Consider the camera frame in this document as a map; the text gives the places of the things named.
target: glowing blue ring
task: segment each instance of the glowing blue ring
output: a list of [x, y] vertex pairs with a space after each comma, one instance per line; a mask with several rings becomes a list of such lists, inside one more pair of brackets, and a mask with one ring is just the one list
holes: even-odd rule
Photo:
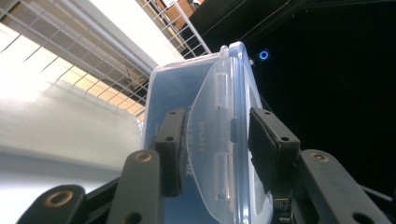
[[260, 53], [260, 55], [259, 55], [259, 57], [260, 57], [261, 60], [267, 60], [269, 56], [270, 56], [270, 54], [268, 53], [267, 50], [263, 50], [263, 51]]

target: blue light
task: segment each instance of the blue light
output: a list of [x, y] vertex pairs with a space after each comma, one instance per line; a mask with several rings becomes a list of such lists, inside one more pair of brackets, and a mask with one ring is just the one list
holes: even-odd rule
[[267, 60], [269, 56], [270, 56], [270, 54], [268, 53], [267, 50], [263, 50], [262, 52], [260, 52], [260, 55], [259, 55], [260, 59], [263, 61]]

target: white wire rack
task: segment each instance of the white wire rack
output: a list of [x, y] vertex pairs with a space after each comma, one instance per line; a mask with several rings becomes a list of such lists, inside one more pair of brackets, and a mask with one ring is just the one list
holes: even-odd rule
[[[137, 3], [184, 58], [210, 53], [188, 20], [192, 12], [182, 9], [187, 2], [175, 3], [172, 15], [158, 0]], [[13, 59], [9, 62], [52, 83], [69, 82], [144, 121], [153, 67], [82, 8], [64, 0], [5, 0], [0, 22], [2, 60]], [[189, 30], [192, 35], [186, 37]], [[199, 44], [192, 48], [193, 39]]]

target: plastic container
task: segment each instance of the plastic container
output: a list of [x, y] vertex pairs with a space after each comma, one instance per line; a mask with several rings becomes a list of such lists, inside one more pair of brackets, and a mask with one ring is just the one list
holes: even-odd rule
[[144, 145], [165, 114], [184, 106], [189, 164], [183, 194], [165, 199], [165, 223], [269, 223], [271, 195], [250, 162], [248, 111], [262, 107], [240, 43], [157, 67], [148, 87]]

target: metal grid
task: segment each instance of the metal grid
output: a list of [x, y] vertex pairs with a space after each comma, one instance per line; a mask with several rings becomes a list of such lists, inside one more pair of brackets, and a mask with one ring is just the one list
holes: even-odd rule
[[[178, 3], [173, 6], [177, 15], [172, 20], [167, 9], [155, 0], [138, 3], [184, 58], [210, 53]], [[69, 82], [125, 109], [140, 124], [144, 121], [153, 68], [72, 2], [2, 1], [0, 22], [0, 33], [5, 36], [0, 43], [1, 54], [18, 52], [14, 48], [17, 43], [29, 43], [25, 54], [18, 52], [20, 65], [34, 64], [39, 77], [54, 84], [60, 80]], [[37, 63], [37, 58], [45, 58], [45, 63]]]
[[189, 20], [195, 10], [187, 0], [180, 0], [166, 7], [162, 0], [137, 0], [161, 32], [173, 44], [183, 58], [193, 58], [211, 51]]

